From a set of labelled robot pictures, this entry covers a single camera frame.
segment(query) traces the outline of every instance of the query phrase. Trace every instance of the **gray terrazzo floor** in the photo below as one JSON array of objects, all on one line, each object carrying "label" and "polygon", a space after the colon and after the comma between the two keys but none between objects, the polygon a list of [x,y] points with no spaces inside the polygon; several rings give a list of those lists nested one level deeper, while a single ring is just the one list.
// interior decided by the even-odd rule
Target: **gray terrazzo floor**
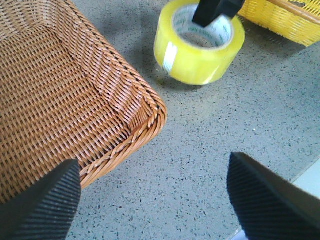
[{"label": "gray terrazzo floor", "polygon": [[244,46],[207,86],[168,77],[153,44],[168,0],[74,0],[160,94],[162,133],[82,191],[67,240],[225,240],[229,154],[242,151],[287,180],[320,154],[320,42],[305,48],[244,21]]}]

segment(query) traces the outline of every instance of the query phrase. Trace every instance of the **wicker basket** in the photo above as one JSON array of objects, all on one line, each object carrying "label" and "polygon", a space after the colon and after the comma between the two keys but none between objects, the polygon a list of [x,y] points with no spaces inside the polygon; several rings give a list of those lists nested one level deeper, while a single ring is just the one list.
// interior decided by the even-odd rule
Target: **wicker basket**
[{"label": "wicker basket", "polygon": [[320,41],[320,0],[246,0],[239,15],[306,47]]},{"label": "wicker basket", "polygon": [[72,2],[0,1],[0,203],[66,159],[87,187],[166,120],[158,94]]}]

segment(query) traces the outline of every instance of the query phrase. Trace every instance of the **ribbed black surface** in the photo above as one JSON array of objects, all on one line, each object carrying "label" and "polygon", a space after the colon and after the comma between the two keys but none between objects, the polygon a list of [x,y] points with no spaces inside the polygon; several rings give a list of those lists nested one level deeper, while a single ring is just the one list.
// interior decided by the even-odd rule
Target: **ribbed black surface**
[{"label": "ribbed black surface", "polygon": [[[309,217],[290,197],[286,198],[288,193],[283,186],[291,185],[290,183],[281,179],[283,182],[280,190],[273,187],[275,182],[268,182],[268,177],[260,174],[261,169],[255,169],[246,158],[254,161],[244,153],[231,154],[227,189],[231,204],[248,239],[320,240],[320,216]],[[302,191],[299,193],[300,199],[311,198],[309,195],[304,198],[306,193]],[[320,201],[311,200],[302,202],[302,206],[312,204],[314,206],[308,207],[318,209]]]},{"label": "ribbed black surface", "polygon": [[4,206],[6,215],[12,222],[4,226],[5,234],[0,231],[0,239],[64,240],[80,200],[79,171],[77,161],[65,161],[31,189],[7,203]]}]

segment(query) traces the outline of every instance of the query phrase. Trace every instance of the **clear packing tape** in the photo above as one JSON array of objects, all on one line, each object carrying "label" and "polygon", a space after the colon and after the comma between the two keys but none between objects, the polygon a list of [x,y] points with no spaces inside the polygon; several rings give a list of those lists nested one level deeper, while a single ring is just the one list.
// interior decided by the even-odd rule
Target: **clear packing tape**
[{"label": "clear packing tape", "polygon": [[[221,15],[202,28],[192,22],[199,0],[173,0],[161,11],[154,42],[154,55],[168,74],[185,84],[206,85],[219,80],[245,41],[237,17]],[[202,47],[182,38],[198,35],[213,47]]]}]

